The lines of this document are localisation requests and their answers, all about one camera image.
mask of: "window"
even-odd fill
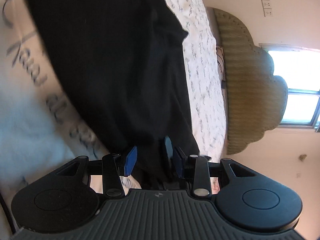
[[[317,129],[320,123],[320,51],[287,45],[260,46],[273,58],[274,75],[282,76],[289,89],[280,126]]]

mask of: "bed sheet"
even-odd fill
[[[184,29],[193,134],[219,161],[225,115],[215,39],[202,0],[166,0]],[[0,0],[0,190],[8,206],[21,188],[79,155],[108,151],[63,93],[24,0]],[[0,208],[0,239],[10,229]]]
[[[216,40],[202,0],[166,0],[189,32],[183,53],[189,90],[193,135],[200,154],[219,162],[226,134],[226,116],[218,74]]]

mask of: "window pane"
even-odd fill
[[[318,121],[317,121],[317,123],[316,123],[316,125],[315,125],[315,128],[316,128],[316,129],[319,127],[319,124],[320,124],[320,115],[319,115]]]
[[[275,64],[274,75],[282,76],[288,88],[320,90],[320,52],[269,51]]]
[[[310,123],[318,100],[314,95],[288,95],[282,122]]]

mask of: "black fabric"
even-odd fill
[[[198,154],[182,29],[164,0],[27,0],[54,71],[111,152],[138,146],[136,166],[166,180],[160,141]]]

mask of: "logo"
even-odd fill
[[[163,196],[163,194],[162,194],[162,193],[160,193],[160,192],[158,192],[158,193],[156,193],[156,194],[155,194],[155,196],[160,198],[160,197],[162,197],[162,196]]]

